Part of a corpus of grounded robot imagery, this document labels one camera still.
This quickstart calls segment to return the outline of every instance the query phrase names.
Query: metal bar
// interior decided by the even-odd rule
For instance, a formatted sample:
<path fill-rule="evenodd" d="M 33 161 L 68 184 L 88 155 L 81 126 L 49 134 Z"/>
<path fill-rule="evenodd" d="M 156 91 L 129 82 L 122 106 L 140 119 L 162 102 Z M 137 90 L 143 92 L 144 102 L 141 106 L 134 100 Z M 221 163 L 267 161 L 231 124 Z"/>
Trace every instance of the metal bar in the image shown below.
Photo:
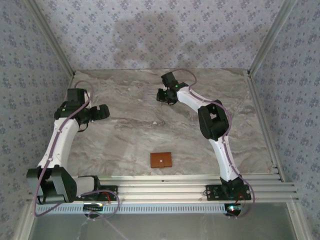
<path fill-rule="evenodd" d="M 32 215 L 32 203 L 27 201 L 23 207 L 20 220 L 15 228 L 14 240 L 28 240 L 35 217 Z"/>
<path fill-rule="evenodd" d="M 298 198 L 296 192 L 258 192 L 255 191 L 256 199 L 273 198 L 273 199 L 287 199 Z M 198 202 L 206 201 L 207 197 L 202 192 L 119 192 L 118 196 L 123 201 L 128 200 L 180 200 L 180 199 L 192 199 Z"/>
<path fill-rule="evenodd" d="M 118 187 L 153 187 L 153 188 L 157 188 L 157 187 L 185 187 L 186 183 L 130 183 L 130 182 L 120 182 L 120 181 L 103 181 L 102 184 L 105 186 L 114 184 L 117 185 Z M 273 182 L 273 181 L 264 181 L 264 180 L 256 180 L 255 185 L 267 185 L 267 186 L 277 186 L 277 185 L 282 185 L 282 186 L 293 186 L 293 184 L 291 182 Z M 221 184 L 221 182 L 219 182 L 218 180 L 215 181 L 198 181 L 198 182 L 190 182 L 188 183 L 189 187 L 199 187 L 199 186 L 206 186 L 206 185 L 217 185 L 217 184 Z"/>
<path fill-rule="evenodd" d="M 291 222 L 297 237 L 297 240 L 313 240 L 310 228 L 304 217 L 300 202 L 287 202 L 287 208 L 290 214 Z"/>
<path fill-rule="evenodd" d="M 36 23 L 38 24 L 42 34 L 48 41 L 49 45 L 51 46 L 53 52 L 55 53 L 56 57 L 58 58 L 62 68 L 68 74 L 68 76 L 73 76 L 73 69 L 68 62 L 68 59 L 61 49 L 55 35 L 53 34 L 52 30 L 50 29 L 45 17 L 43 16 L 41 10 L 39 9 L 35 0 L 24 0 L 26 6 L 29 8 L 31 14 L 33 15 Z"/>
<path fill-rule="evenodd" d="M 279 180 L 278 173 L 255 173 L 243 174 L 246 180 Z M 219 175 L 201 174 L 201 175 L 152 175 L 152 176 L 98 176 L 100 181 L 130 181 L 136 183 L 137 181 L 194 181 L 194 180 L 219 180 Z"/>
<path fill-rule="evenodd" d="M 37 213 L 42 213 L 52 208 L 54 204 L 38 205 Z M 83 203 L 68 203 L 57 207 L 49 214 L 84 214 Z M 103 206 L 102 214 L 111 214 L 117 207 L 116 203 Z M 190 213 L 225 213 L 223 203 L 126 203 L 119 207 L 117 214 L 190 214 Z"/>
<path fill-rule="evenodd" d="M 273 43 L 275 42 L 278 33 L 280 32 L 281 28 L 285 24 L 289 14 L 291 13 L 292 9 L 296 5 L 297 0 L 284 0 L 277 16 L 275 17 L 268 33 L 266 34 L 261 47 L 259 48 L 255 58 L 253 59 L 249 71 L 251 76 L 255 76 L 257 70 L 259 69 L 261 63 L 265 59 L 266 55 L 268 54 L 270 48 L 272 47 Z"/>
<path fill-rule="evenodd" d="M 288 197 L 259 197 L 256 199 L 255 203 L 287 203 L 287 202 L 298 202 L 298 198 L 288 198 Z M 185 198 L 185 199 L 128 199 L 124 200 L 122 204 L 209 204 L 212 201 L 207 201 L 207 199 L 194 199 L 194 198 Z M 215 203 L 223 204 L 234 204 L 235 201 L 215 201 Z"/>
<path fill-rule="evenodd" d="M 285 174 L 284 174 L 284 171 L 281 166 L 281 162 L 280 162 L 280 159 L 278 156 L 278 152 L 277 152 L 275 143 L 274 143 L 272 135 L 271 135 L 271 131 L 269 128 L 269 124 L 268 124 L 265 112 L 263 111 L 263 105 L 262 105 L 261 100 L 259 98 L 258 89 L 256 87 L 255 81 L 254 81 L 253 77 L 248 77 L 247 81 L 248 81 L 248 85 L 249 85 L 249 90 L 252 95 L 252 100 L 254 103 L 255 111 L 258 116 L 258 120 L 259 120 L 261 128 L 262 128 L 262 132 L 263 132 L 264 139 L 265 139 L 265 142 L 267 145 L 267 149 L 268 149 L 270 157 L 271 157 L 271 161 L 273 162 L 274 165 L 277 165 L 279 175 L 280 175 L 281 179 L 285 182 L 286 181 Z"/>
<path fill-rule="evenodd" d="M 205 185 L 197 186 L 121 186 L 119 193 L 152 193 L 156 188 L 157 193 L 202 193 Z M 254 191 L 259 192 L 295 192 L 296 188 L 292 185 L 254 185 Z"/>

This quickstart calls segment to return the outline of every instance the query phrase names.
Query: metal frame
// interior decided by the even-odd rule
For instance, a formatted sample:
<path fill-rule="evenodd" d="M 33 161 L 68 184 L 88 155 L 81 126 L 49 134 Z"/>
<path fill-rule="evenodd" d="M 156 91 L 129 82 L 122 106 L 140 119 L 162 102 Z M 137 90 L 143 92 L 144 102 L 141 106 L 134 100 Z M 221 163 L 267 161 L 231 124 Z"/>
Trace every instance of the metal frame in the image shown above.
<path fill-rule="evenodd" d="M 269 52 L 270 48 L 274 44 L 278 33 L 282 29 L 283 25 L 286 23 L 289 14 L 291 13 L 292 9 L 296 5 L 297 0 L 284 0 L 278 14 L 276 15 L 268 33 L 266 34 L 257 54 L 255 55 L 250 67 L 250 75 L 255 76 L 258 68 L 260 67 L 261 63 L 265 59 L 267 53 Z"/>
<path fill-rule="evenodd" d="M 38 24 L 42 34 L 48 41 L 49 45 L 51 46 L 53 52 L 55 53 L 56 57 L 58 58 L 62 68 L 66 72 L 68 76 L 71 78 L 74 75 L 74 71 L 64 53 L 62 48 L 60 47 L 55 35 L 53 34 L 52 30 L 50 29 L 45 17 L 43 16 L 41 10 L 39 9 L 38 4 L 35 0 L 24 0 L 26 6 L 29 8 L 31 14 L 33 15 L 36 23 Z"/>
<path fill-rule="evenodd" d="M 248 86 L 250 89 L 250 93 L 252 96 L 253 104 L 255 111 L 257 113 L 258 120 L 260 122 L 260 126 L 265 138 L 265 142 L 271 157 L 271 160 L 273 164 L 277 166 L 277 169 L 279 171 L 279 175 L 281 177 L 281 180 L 285 183 L 286 182 L 286 176 L 284 174 L 280 158 L 278 155 L 278 151 L 275 146 L 275 142 L 272 138 L 272 134 L 269 128 L 269 124 L 265 115 L 265 112 L 263 111 L 263 105 L 261 102 L 261 99 L 259 98 L 259 91 L 256 86 L 256 82 L 254 80 L 254 77 L 252 75 L 248 76 L 247 78 Z M 298 240 L 312 240 L 312 234 L 309 228 L 309 225 L 307 223 L 306 217 L 304 215 L 301 203 L 289 201 L 287 202 L 287 208 L 291 217 L 291 222 L 295 231 L 295 234 L 297 236 Z"/>
<path fill-rule="evenodd" d="M 252 78 L 247 77 L 247 83 L 267 149 L 274 165 L 271 168 L 271 173 L 244 174 L 243 177 L 252 185 L 257 203 L 286 203 L 297 239 L 312 240 L 295 185 L 292 182 L 286 182 L 255 82 Z M 121 205 L 124 209 L 128 207 L 128 213 L 136 213 L 134 212 L 134 206 L 158 206 L 159 208 L 163 206 L 201 206 L 203 210 L 206 206 L 219 206 L 229 203 L 228 201 L 215 201 L 213 203 L 207 201 L 206 196 L 203 195 L 206 185 L 221 183 L 218 175 L 99 176 L 99 179 L 102 185 L 118 186 Z M 62 204 L 54 212 L 59 214 L 80 213 L 81 211 L 77 212 L 77 210 L 81 209 L 84 203 L 87 204 L 87 202 Z M 108 206 L 114 208 L 115 204 L 112 203 Z M 140 213 L 147 213 L 142 209 L 139 210 Z M 106 212 L 110 211 L 109 208 L 104 208 L 104 210 Z M 34 219 L 31 203 L 29 203 L 23 210 L 16 229 L 15 240 L 27 240 L 29 238 Z"/>

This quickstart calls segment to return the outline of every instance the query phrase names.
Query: floral wallpaper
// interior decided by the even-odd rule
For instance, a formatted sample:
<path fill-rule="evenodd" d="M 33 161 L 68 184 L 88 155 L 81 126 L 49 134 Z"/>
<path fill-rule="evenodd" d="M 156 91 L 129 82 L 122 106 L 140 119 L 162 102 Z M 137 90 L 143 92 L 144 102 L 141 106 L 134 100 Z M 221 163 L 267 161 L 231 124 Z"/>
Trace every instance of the floral wallpaper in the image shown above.
<path fill-rule="evenodd" d="M 248 69 L 283 0 L 36 0 L 73 70 Z"/>
<path fill-rule="evenodd" d="M 0 1 L 0 239 L 13 237 L 68 77 L 22 0 Z"/>
<path fill-rule="evenodd" d="M 254 77 L 282 166 L 320 239 L 320 2 L 298 0 Z"/>

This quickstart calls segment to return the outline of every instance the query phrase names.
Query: black mounting bracket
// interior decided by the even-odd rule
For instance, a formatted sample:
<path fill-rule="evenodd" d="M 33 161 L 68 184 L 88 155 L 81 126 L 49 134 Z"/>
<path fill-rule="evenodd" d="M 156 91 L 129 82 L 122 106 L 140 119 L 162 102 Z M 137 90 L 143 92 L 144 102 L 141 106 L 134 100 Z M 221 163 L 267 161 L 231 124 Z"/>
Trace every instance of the black mounting bracket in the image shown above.
<path fill-rule="evenodd" d="M 26 179 L 33 194 L 39 181 L 42 168 L 31 168 L 26 174 Z M 77 184 L 64 167 L 58 165 L 47 168 L 37 195 L 39 204 L 72 203 L 76 199 Z"/>
<path fill-rule="evenodd" d="M 188 84 L 181 82 L 179 83 L 172 72 L 168 72 L 161 76 L 163 85 L 167 88 L 163 90 L 158 89 L 156 100 L 158 102 L 167 103 L 168 105 L 174 105 L 178 102 L 177 92 Z"/>
<path fill-rule="evenodd" d="M 237 201 L 251 200 L 251 192 L 248 185 L 237 177 L 234 180 L 225 181 L 220 178 L 222 184 L 206 185 L 203 194 L 208 201 Z"/>
<path fill-rule="evenodd" d="M 201 133 L 206 139 L 218 141 L 218 138 L 228 130 L 229 122 L 225 111 L 214 103 L 201 106 L 198 109 L 198 117 Z"/>
<path fill-rule="evenodd" d="M 99 190 L 109 190 L 117 194 L 118 186 L 116 185 L 102 185 L 98 187 Z M 117 198 L 108 192 L 99 192 L 91 195 L 85 195 L 79 198 L 79 201 L 95 201 L 95 202 L 116 202 Z"/>
<path fill-rule="evenodd" d="M 85 94 L 87 90 L 81 88 L 69 88 L 67 90 L 67 101 L 56 110 L 54 113 L 54 119 L 67 118 L 83 104 L 85 104 Z M 106 119 L 110 116 L 109 108 L 106 104 L 93 106 L 91 108 L 84 108 L 78 112 L 73 119 L 76 119 L 79 126 L 81 124 L 88 124 L 97 120 Z"/>

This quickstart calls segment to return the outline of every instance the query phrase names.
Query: gray floor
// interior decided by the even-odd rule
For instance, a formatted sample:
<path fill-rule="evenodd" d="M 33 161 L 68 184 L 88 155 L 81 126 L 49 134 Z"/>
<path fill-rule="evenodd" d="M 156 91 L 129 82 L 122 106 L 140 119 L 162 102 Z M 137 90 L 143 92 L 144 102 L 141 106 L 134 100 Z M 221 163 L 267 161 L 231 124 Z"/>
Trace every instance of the gray floor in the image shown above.
<path fill-rule="evenodd" d="M 242 219 L 228 219 L 220 213 L 117 214 L 109 221 L 129 240 L 296 239 L 285 203 L 258 203 Z M 123 238 L 105 221 L 89 221 L 84 214 L 48 214 L 36 218 L 29 237 L 29 240 L 93 239 Z"/>
<path fill-rule="evenodd" d="M 231 151 L 241 173 L 268 173 L 271 160 L 251 100 L 238 69 L 193 69 L 195 91 L 219 99 L 232 114 Z M 199 129 L 198 115 L 182 103 L 155 101 L 161 75 L 168 70 L 77 71 L 74 82 L 90 81 L 93 105 L 107 104 L 111 117 L 91 123 L 73 141 L 68 171 L 74 176 L 219 174 L 214 151 Z M 175 72 L 191 84 L 188 72 Z M 90 89 L 88 84 L 79 87 Z M 172 152 L 173 167 L 150 168 L 150 153 Z"/>

